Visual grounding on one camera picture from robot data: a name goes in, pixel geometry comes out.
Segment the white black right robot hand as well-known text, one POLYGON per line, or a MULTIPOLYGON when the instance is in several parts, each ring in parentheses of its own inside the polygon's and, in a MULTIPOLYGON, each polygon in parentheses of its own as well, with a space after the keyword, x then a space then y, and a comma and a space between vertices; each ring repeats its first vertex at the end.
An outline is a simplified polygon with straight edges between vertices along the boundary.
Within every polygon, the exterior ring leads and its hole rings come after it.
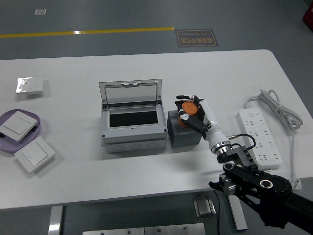
POLYGON ((220 154, 231 149, 229 138, 222 133, 220 124, 208 102, 196 95, 178 95, 175 102, 178 109, 179 120, 186 126, 200 133, 204 140, 209 142, 213 154, 220 154), (198 108, 195 116, 188 114, 183 103, 192 102, 198 108))

